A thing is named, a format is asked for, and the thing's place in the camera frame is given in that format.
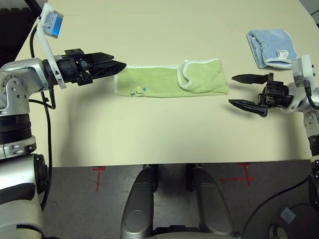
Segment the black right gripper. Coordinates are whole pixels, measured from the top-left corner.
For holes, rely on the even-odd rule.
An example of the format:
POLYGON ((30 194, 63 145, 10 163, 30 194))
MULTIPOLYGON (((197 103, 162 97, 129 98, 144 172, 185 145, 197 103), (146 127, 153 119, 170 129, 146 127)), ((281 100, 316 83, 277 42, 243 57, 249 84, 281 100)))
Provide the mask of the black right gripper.
POLYGON ((258 104, 247 100, 228 100, 230 104, 246 112, 265 118, 268 115, 268 108, 287 108, 291 103, 288 86, 282 81, 275 81, 273 73, 236 75, 232 77, 232 80, 243 84, 266 83, 263 91, 258 95, 258 104))

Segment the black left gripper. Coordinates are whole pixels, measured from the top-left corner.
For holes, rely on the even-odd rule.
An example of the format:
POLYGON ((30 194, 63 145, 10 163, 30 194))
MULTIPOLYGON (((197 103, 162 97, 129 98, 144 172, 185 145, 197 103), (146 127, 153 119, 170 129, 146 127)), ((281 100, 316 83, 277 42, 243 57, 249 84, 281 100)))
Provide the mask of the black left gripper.
POLYGON ((84 54, 81 49, 65 50, 57 61, 65 83, 83 86, 93 83, 93 79, 113 76, 126 68, 126 64, 113 60, 114 56, 97 52, 84 54))

